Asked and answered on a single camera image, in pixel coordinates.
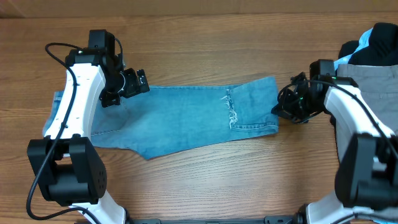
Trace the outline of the blue denim jeans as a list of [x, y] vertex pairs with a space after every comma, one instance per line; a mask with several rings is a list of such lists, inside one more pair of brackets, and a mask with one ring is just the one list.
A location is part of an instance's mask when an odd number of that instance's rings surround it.
[[271, 113], [277, 104], [275, 78], [240, 85], [151, 86], [120, 105], [97, 104], [90, 131], [71, 114], [62, 138], [87, 134], [95, 147], [130, 149], [152, 159], [196, 147], [255, 138], [279, 131]]

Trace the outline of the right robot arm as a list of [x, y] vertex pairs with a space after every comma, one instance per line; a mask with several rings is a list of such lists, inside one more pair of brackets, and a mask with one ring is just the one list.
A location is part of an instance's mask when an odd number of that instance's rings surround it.
[[397, 136], [366, 104], [358, 84], [336, 75], [331, 60], [311, 63], [309, 77], [292, 77], [272, 109], [294, 124], [320, 113], [335, 119], [340, 164], [334, 190], [303, 205], [291, 223], [397, 223]]

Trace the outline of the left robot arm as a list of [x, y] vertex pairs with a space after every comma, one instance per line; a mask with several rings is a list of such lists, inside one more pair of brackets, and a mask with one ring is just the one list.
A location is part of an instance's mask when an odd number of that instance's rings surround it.
[[49, 220], [78, 211], [90, 223], [132, 223], [128, 211], [110, 196], [106, 168], [91, 143], [96, 106], [119, 105], [150, 90], [145, 72], [126, 69], [121, 45], [102, 29], [91, 30], [85, 48], [70, 45], [67, 80], [57, 113], [42, 139], [27, 147], [35, 179], [25, 205], [34, 220]]

